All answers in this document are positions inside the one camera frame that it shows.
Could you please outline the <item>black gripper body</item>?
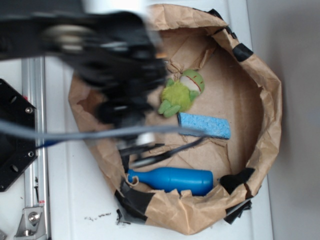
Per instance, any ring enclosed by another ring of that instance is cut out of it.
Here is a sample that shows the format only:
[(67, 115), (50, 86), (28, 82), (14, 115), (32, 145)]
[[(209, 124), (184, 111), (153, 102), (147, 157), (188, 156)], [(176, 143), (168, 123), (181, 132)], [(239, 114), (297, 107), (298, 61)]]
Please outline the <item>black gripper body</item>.
[(137, 143), (145, 113), (152, 107), (147, 95), (165, 80), (163, 60), (149, 37), (111, 38), (58, 37), (61, 59), (77, 75), (106, 99), (98, 104), (94, 116), (113, 130), (97, 133), (67, 133), (59, 141), (118, 138), (125, 145)]

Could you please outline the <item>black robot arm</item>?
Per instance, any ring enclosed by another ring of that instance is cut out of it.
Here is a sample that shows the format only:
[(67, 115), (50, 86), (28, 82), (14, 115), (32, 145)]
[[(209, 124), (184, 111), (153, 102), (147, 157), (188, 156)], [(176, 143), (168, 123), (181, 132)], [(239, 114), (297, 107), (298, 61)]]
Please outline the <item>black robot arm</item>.
[(73, 140), (119, 138), (125, 145), (143, 144), (143, 135), (164, 132), (144, 127), (151, 109), (147, 95), (165, 81), (166, 69), (158, 50), (159, 37), (131, 12), (107, 15), (7, 15), (0, 20), (3, 60), (55, 56), (72, 67), (107, 100), (97, 106), (96, 118), (113, 130), (99, 133), (39, 133), (2, 120), (5, 134), (44, 140), (46, 146)]

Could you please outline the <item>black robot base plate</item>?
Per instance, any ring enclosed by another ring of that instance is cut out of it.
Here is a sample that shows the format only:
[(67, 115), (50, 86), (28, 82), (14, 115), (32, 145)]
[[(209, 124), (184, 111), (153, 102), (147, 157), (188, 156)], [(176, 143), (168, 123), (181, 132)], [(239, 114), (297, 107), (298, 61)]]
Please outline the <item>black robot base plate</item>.
[[(36, 108), (4, 79), (0, 80), (0, 119), (35, 129)], [(0, 191), (7, 191), (37, 158), (36, 141), (0, 133)]]

